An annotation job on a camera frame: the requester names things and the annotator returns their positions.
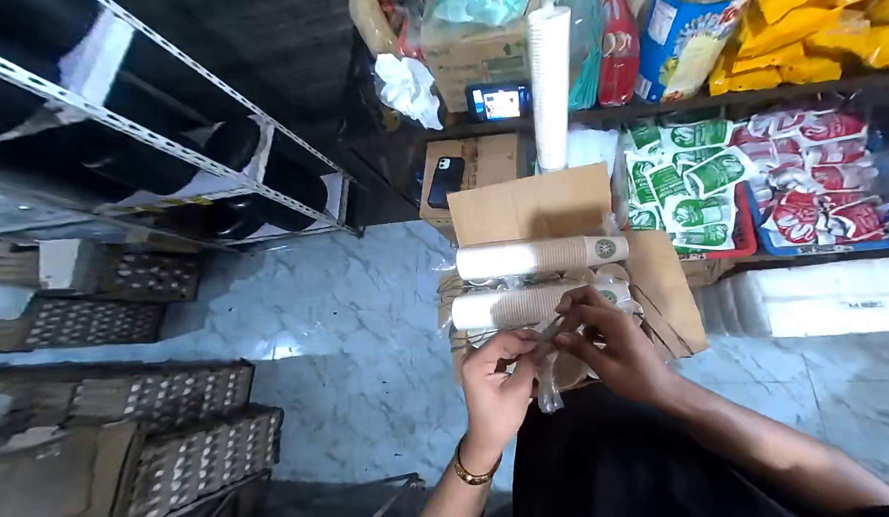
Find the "gold bracelet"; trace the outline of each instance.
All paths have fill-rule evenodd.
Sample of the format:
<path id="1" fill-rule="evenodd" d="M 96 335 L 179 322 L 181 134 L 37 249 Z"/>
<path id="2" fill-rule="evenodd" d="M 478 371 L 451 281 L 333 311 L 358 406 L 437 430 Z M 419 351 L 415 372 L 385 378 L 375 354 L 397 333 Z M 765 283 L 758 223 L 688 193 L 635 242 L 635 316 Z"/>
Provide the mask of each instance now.
<path id="1" fill-rule="evenodd" d="M 501 463 L 501 454 L 498 455 L 498 460 L 496 461 L 495 466 L 492 467 L 492 470 L 490 470 L 488 474 L 474 476 L 467 472 L 466 469 L 463 468 L 463 464 L 460 463 L 460 445 L 463 443 L 464 438 L 466 438 L 465 434 L 460 438 L 460 441 L 457 441 L 457 447 L 453 450 L 453 458 L 450 461 L 450 464 L 453 465 L 453 471 L 456 472 L 457 477 L 460 477 L 467 485 L 477 487 L 484 483 L 488 483 L 492 480 L 492 476 L 495 476 L 496 470 L 498 470 L 498 464 Z"/>

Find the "red basket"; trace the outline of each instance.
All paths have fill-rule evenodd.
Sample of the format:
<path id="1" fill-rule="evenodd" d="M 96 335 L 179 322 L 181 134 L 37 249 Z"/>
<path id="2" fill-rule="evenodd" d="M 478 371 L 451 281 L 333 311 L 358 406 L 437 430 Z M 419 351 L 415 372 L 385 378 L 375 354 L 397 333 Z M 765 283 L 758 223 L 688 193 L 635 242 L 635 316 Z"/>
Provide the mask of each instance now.
<path id="1" fill-rule="evenodd" d="M 735 187 L 737 214 L 735 233 L 732 234 L 732 240 L 735 241 L 735 249 L 707 251 L 705 253 L 684 253 L 678 255 L 678 258 L 681 260 L 728 259 L 731 257 L 749 257 L 756 253 L 757 235 L 754 232 L 754 220 L 750 214 L 749 192 L 750 188 L 747 182 L 741 182 Z"/>

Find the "stack of paper cups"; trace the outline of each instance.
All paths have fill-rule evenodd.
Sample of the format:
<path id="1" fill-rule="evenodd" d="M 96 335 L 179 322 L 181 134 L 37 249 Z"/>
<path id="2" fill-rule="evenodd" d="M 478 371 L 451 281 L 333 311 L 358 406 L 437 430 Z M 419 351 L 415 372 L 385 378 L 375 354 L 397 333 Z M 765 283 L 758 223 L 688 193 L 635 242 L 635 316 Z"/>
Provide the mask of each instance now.
<path id="1" fill-rule="evenodd" d="M 537 163 L 565 169 L 568 134 L 568 32 L 572 9 L 548 4 L 527 17 Z"/>
<path id="2" fill-rule="evenodd" d="M 629 256 L 626 237 L 565 237 L 515 241 L 457 250 L 457 272 L 464 280 L 580 270 Z"/>
<path id="3" fill-rule="evenodd" d="M 556 306 L 566 291 L 584 283 L 537 285 L 508 291 L 469 292 L 453 300 L 450 317 L 457 330 L 512 328 L 556 317 Z M 625 283 L 595 285 L 611 300 L 630 298 Z"/>

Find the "red bottle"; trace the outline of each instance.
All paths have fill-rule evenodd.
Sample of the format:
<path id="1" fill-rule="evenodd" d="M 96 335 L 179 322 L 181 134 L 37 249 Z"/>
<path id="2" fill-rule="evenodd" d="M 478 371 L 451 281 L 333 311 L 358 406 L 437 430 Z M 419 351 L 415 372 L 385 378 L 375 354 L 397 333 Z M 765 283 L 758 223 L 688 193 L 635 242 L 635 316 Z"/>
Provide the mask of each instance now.
<path id="1" fill-rule="evenodd" d="M 633 99 L 639 74 L 639 30 L 626 0 L 602 0 L 604 32 L 601 41 L 598 101 L 600 106 L 622 106 Z"/>

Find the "blue basket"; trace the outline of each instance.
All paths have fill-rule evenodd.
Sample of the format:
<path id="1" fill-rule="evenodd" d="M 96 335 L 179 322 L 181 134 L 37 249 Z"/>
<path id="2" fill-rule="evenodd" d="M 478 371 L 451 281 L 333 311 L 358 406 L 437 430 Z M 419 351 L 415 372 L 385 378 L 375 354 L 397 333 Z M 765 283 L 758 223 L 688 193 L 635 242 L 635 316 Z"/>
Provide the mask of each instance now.
<path id="1" fill-rule="evenodd" d="M 749 200 L 753 202 L 754 193 L 751 191 L 750 187 L 748 188 Z M 872 251 L 875 249 L 887 249 L 889 248 L 889 239 L 883 240 L 874 240 L 867 242 L 856 242 L 852 244 L 831 244 L 831 245 L 818 245 L 818 244 L 807 244 L 804 246 L 792 246 L 792 247 L 777 247 L 773 245 L 772 239 L 770 239 L 770 232 L 766 228 L 761 228 L 766 221 L 763 218 L 763 214 L 760 213 L 760 209 L 757 206 L 750 207 L 750 215 L 754 218 L 754 227 L 757 228 L 757 241 L 758 244 L 763 245 L 763 247 L 767 250 L 767 253 L 770 255 L 775 255 L 777 257 L 796 257 L 799 255 L 823 255 L 825 253 L 849 253 L 852 251 Z"/>

